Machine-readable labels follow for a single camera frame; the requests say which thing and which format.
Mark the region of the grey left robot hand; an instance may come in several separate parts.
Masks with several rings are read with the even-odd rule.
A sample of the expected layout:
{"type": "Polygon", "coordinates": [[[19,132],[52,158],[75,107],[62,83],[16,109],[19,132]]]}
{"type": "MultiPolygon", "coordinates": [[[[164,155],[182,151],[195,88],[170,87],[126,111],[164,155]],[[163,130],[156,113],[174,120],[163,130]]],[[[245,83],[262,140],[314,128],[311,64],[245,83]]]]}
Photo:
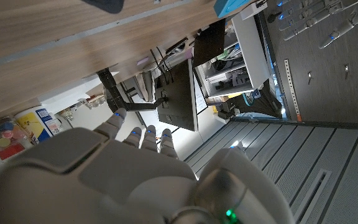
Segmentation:
{"type": "Polygon", "coordinates": [[[300,1],[299,4],[282,11],[278,15],[278,19],[280,20],[289,18],[286,23],[279,27],[279,30],[288,30],[288,33],[283,39],[290,40],[301,32],[327,19],[329,16],[342,12],[350,7],[354,9],[348,18],[329,33],[319,44],[319,48],[323,49],[358,25],[358,0],[300,1]]]}

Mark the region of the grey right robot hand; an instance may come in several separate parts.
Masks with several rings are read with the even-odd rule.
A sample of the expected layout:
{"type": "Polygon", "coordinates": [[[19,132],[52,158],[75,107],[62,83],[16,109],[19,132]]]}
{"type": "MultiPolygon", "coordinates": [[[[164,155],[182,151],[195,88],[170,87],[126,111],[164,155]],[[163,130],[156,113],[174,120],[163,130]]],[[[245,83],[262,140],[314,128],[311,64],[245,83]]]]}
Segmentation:
{"type": "Polygon", "coordinates": [[[196,175],[172,134],[134,128],[126,111],[73,128],[0,167],[0,223],[293,223],[280,189],[242,150],[220,149],[196,175]]]}

